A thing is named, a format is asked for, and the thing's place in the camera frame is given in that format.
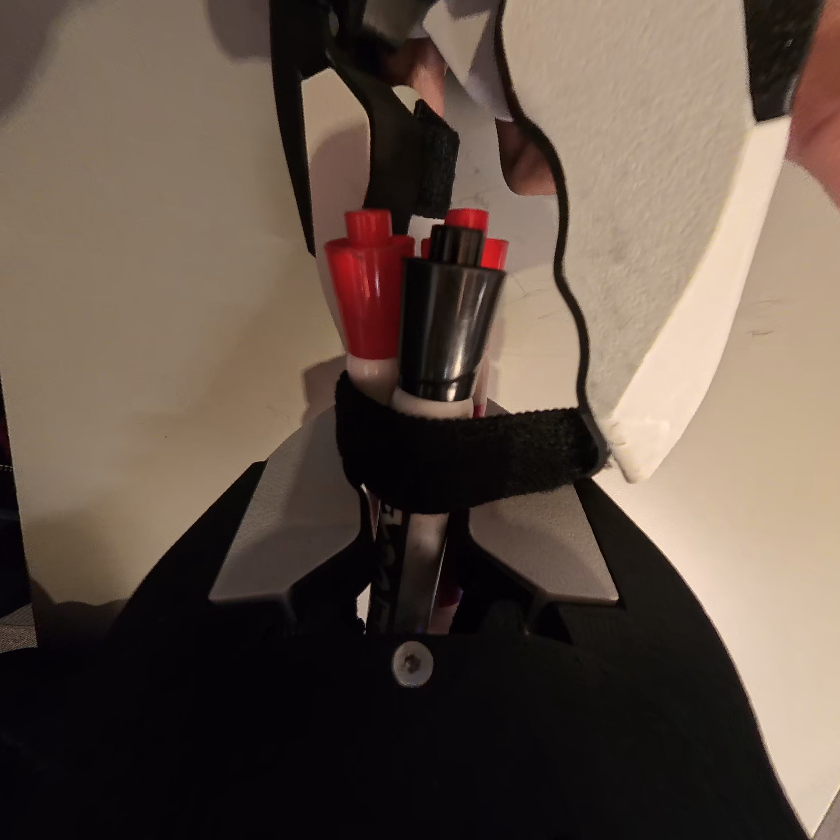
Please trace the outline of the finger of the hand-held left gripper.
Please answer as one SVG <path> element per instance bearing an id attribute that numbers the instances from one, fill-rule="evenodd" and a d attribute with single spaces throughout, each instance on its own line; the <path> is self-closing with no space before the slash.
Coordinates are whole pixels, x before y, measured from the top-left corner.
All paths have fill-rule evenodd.
<path id="1" fill-rule="evenodd" d="M 790 121 L 754 117 L 743 2 L 506 2 L 500 44 L 563 177 L 581 397 L 644 481 L 718 370 Z"/>
<path id="2" fill-rule="evenodd" d="M 364 2 L 269 2 L 269 57 L 280 139 L 311 256 L 363 205 L 370 123 L 335 68 L 377 77 L 377 44 L 358 30 Z"/>

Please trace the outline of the person's left hand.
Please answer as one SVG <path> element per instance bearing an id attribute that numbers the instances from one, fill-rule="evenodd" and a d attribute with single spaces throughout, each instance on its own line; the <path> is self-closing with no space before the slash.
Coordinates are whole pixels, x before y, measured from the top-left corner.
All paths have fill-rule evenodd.
<path id="1" fill-rule="evenodd" d="M 408 41 L 381 59 L 385 79 L 414 89 L 439 116 L 445 111 L 445 59 L 429 38 Z M 536 143 L 512 122 L 496 121 L 500 168 L 521 196 L 549 196 L 556 185 Z M 827 4 L 791 109 L 788 159 L 809 172 L 835 204 L 839 191 L 838 6 Z"/>

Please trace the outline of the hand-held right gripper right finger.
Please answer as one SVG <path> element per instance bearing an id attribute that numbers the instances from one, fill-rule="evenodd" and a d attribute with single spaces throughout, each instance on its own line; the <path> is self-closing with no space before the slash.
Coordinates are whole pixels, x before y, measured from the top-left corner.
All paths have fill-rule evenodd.
<path id="1" fill-rule="evenodd" d="M 573 486 L 469 512 L 473 542 L 552 601 L 614 605 L 618 592 Z"/>

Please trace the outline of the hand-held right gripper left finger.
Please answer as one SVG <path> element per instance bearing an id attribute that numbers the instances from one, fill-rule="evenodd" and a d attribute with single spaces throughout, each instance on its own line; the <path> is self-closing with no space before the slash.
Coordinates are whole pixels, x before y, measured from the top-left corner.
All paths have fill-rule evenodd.
<path id="1" fill-rule="evenodd" d="M 294 585 L 370 536 L 370 504 L 344 474 L 335 428 L 315 417 L 268 457 L 211 602 L 289 605 Z"/>

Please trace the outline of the black dry erase marker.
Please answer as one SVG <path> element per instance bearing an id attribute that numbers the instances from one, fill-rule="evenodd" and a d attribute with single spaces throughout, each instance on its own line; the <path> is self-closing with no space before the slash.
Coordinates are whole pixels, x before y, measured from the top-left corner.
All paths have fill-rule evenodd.
<path id="1" fill-rule="evenodd" d="M 391 408 L 448 421 L 472 416 L 472 398 L 506 274 L 483 268 L 484 233 L 433 226 L 426 258 L 406 263 Z M 431 623 L 443 567 L 449 514 L 381 504 L 366 630 L 423 634 Z"/>

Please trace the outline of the red dry erase marker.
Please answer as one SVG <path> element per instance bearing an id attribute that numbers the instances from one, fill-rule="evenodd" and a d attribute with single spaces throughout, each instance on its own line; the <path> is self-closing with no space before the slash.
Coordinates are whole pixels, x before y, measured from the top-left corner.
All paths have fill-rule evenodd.
<path id="1" fill-rule="evenodd" d="M 338 304 L 346 370 L 363 394 L 389 406 L 398 379 L 405 259 L 415 239 L 394 234 L 392 215 L 363 208 L 344 215 L 346 235 L 324 245 Z"/>
<path id="2" fill-rule="evenodd" d="M 479 259 L 480 267 L 494 270 L 504 270 L 506 268 L 509 243 L 504 239 L 487 236 L 489 226 L 488 211 L 474 207 L 452 207 L 447 211 L 444 224 L 450 227 L 462 227 L 480 231 L 482 233 L 482 250 Z M 487 412 L 490 378 L 489 355 L 495 317 L 495 315 L 490 317 L 489 331 L 486 337 L 484 351 L 480 358 L 476 386 L 472 395 L 474 418 L 482 418 Z"/>

